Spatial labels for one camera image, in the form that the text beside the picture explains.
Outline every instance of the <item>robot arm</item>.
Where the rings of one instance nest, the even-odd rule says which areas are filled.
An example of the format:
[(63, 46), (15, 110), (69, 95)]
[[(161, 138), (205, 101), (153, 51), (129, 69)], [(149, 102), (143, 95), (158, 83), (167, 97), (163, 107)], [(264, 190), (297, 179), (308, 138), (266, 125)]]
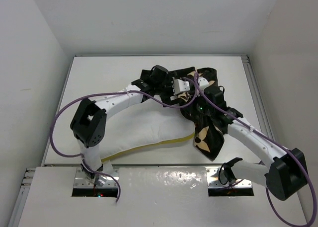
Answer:
[[(249, 124), (245, 118), (239, 119)], [(256, 154), (264, 165), (249, 163), (242, 158), (234, 158), (224, 163), (220, 170), (219, 177), (222, 183), (247, 179), (267, 187), (276, 198), (282, 201), (307, 184), (306, 178), (296, 163), (275, 144), (261, 138), (235, 120), (228, 125), (228, 134)], [(291, 152), (307, 170), (304, 154), (298, 149), (293, 149)]]
[[(185, 76), (184, 74), (188, 74), (186, 70), (180, 73), (168, 72), (161, 66), (155, 66), (151, 71), (143, 71), (141, 79), (128, 85), (122, 90), (121, 95), (110, 95), (96, 101), (83, 100), (71, 122), (71, 129), (79, 142), (85, 164), (93, 171), (102, 171), (99, 143), (105, 134), (106, 121), (116, 113), (148, 99), (144, 94), (129, 93), (129, 91), (142, 91), (150, 96), (157, 94), (164, 103), (177, 104), (176, 95), (185, 91), (195, 92), (192, 84), (180, 79)], [(209, 86), (202, 77), (198, 80), (198, 87), (218, 107), (249, 124), (241, 113), (227, 107), (224, 101), (224, 91), (218, 87)], [(251, 129), (243, 126), (237, 120), (213, 108), (202, 96), (197, 97), (196, 100), (198, 112), (213, 119), (223, 134), (228, 134), (245, 144), (265, 164), (249, 163), (242, 158), (234, 158), (223, 163), (219, 172), (221, 183), (248, 179), (267, 187), (280, 200), (286, 200), (307, 184), (304, 175), (289, 155), (278, 146), (252, 132), (251, 125)], [(307, 170), (304, 154), (298, 149), (293, 149), (291, 152)], [(82, 165), (82, 168), (88, 177), (95, 178), (95, 174), (90, 172), (85, 165)]]

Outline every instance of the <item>pillow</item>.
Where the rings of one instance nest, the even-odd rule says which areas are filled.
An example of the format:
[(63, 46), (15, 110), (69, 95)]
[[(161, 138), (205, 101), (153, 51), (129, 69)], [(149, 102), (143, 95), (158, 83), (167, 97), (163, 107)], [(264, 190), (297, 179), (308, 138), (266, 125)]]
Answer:
[(149, 99), (107, 120), (100, 158), (104, 162), (129, 151), (182, 142), (193, 136), (194, 123), (179, 109), (164, 108)]

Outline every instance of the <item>white panel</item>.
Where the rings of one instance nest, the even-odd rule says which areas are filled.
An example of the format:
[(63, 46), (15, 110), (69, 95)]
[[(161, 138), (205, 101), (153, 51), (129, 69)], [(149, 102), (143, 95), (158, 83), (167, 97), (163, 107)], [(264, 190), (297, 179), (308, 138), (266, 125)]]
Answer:
[[(219, 84), (226, 89), (225, 99), (228, 106), (239, 110), (255, 128), (260, 129), (241, 57), (75, 57), (63, 96), (62, 107), (83, 95), (121, 90), (131, 81), (138, 79), (142, 69), (149, 70), (157, 64), (166, 67), (168, 70), (190, 66), (215, 68), (218, 71)], [(77, 141), (70, 129), (70, 123), (77, 106), (74, 105), (60, 116), (54, 132), (57, 148), (67, 154), (79, 152)], [(107, 139), (118, 136), (118, 130), (112, 129), (112, 127), (115, 127), (113, 125), (115, 123), (116, 116), (107, 121), (105, 137), (100, 143), (101, 149), (107, 148)], [(259, 162), (259, 158), (242, 143), (230, 136), (225, 136), (224, 146), (215, 163), (229, 161), (234, 157), (242, 157), (247, 161)], [(50, 148), (45, 163), (80, 163), (80, 158), (60, 157)], [(138, 152), (120, 156), (112, 163), (193, 164), (211, 162), (193, 146), (192, 140), (190, 140), (184, 143), (141, 149)]]
[[(318, 189), (317, 0), (277, 0), (251, 56), (265, 108), (278, 141), (304, 152)], [(307, 219), (309, 188), (300, 191)]]
[(0, 0), (0, 227), (41, 163), (68, 66), (33, 0)]
[(246, 53), (276, 0), (35, 0), (69, 55)]
[[(71, 197), (76, 168), (39, 167), (19, 227), (285, 227), (262, 186), (255, 196), (208, 197), (205, 168), (121, 168), (122, 196)], [(294, 224), (305, 218), (297, 195), (273, 200)]]

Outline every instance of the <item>white tabletop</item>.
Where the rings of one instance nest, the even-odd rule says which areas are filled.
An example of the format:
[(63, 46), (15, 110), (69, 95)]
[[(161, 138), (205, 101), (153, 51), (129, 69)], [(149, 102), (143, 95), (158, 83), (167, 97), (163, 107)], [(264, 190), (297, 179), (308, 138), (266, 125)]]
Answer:
[[(75, 167), (38, 167), (19, 227), (285, 227), (265, 188), (254, 196), (209, 197), (203, 167), (121, 168), (115, 198), (72, 197)], [(297, 194), (272, 197), (287, 221), (306, 223)]]
[[(228, 106), (240, 111), (248, 121), (260, 129), (251, 92), (240, 56), (145, 56), (145, 57), (75, 57), (67, 80), (61, 108), (74, 99), (101, 92), (114, 92), (125, 88), (140, 77), (142, 69), (161, 65), (168, 70), (195, 66), (215, 68), (219, 85), (225, 87)], [(66, 154), (79, 153), (79, 147), (70, 129), (78, 105), (66, 110), (56, 123), (54, 140), (57, 148)], [(228, 135), (214, 163), (223, 163), (234, 157), (258, 162), (256, 157), (239, 141)], [(80, 158), (64, 158), (49, 146), (45, 164), (78, 164)], [(192, 140), (145, 148), (120, 156), (113, 164), (210, 164), (192, 144)]]

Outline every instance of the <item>black fabric with tan pattern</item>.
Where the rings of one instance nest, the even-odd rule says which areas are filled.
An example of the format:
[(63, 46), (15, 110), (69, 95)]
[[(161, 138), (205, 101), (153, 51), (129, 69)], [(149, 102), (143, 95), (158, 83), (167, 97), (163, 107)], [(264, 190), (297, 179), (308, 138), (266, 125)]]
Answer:
[[(199, 77), (203, 77), (209, 82), (209, 85), (218, 86), (217, 71), (213, 68), (196, 70), (194, 67), (191, 67), (185, 70), (187, 70), (187, 72), (190, 71), (186, 76), (187, 78), (193, 79), (194, 73), (197, 72)], [(189, 92), (179, 94), (180, 105), (187, 103), (192, 96), (193, 93)], [(181, 113), (185, 118), (194, 122), (194, 146), (208, 159), (214, 160), (223, 146), (224, 136), (222, 131), (216, 126), (216, 123), (213, 122), (213, 117), (209, 117), (199, 111), (198, 104), (201, 99), (203, 99), (203, 97), (197, 97), (191, 105), (181, 109)]]

